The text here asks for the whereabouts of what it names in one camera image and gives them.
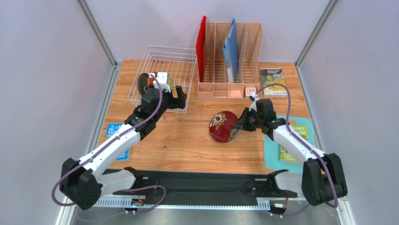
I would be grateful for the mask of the red floral plate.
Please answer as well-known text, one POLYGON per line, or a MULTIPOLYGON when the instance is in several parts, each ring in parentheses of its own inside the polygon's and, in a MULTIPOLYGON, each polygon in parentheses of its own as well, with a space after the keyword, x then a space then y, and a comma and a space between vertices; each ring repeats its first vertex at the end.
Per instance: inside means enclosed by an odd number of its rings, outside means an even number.
POLYGON ((221 111, 217 113, 209 123, 210 137, 218 143, 228 143, 233 140, 239 129, 234 128, 238 117, 231 111, 221 111))

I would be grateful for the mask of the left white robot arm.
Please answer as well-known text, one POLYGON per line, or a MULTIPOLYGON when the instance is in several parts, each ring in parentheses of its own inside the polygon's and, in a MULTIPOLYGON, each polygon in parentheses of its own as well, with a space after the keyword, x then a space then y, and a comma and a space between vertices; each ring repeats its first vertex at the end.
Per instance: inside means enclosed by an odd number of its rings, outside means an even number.
POLYGON ((82 210, 88 210, 104 195, 128 190, 142 178, 135 169, 126 167, 105 174, 106 169, 128 148, 142 141, 156 127, 157 121, 168 109, 184 109, 187 94, 179 85, 172 91, 153 87, 141 98, 141 104, 125 120, 111 138, 87 155, 67 159, 61 169, 55 188, 82 210))

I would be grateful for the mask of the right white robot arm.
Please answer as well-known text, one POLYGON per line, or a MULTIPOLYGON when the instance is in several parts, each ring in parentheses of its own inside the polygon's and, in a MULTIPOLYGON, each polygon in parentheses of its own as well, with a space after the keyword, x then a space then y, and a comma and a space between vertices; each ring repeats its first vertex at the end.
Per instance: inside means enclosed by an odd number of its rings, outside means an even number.
POLYGON ((301 137, 287 118, 278 118, 270 99, 250 98, 234 124, 235 128, 253 132, 260 129, 271 141, 290 152, 302 167, 302 173, 282 169, 272 173, 271 184, 278 190, 301 194, 312 206, 338 206, 338 199, 348 193, 341 158, 327 154, 301 137))

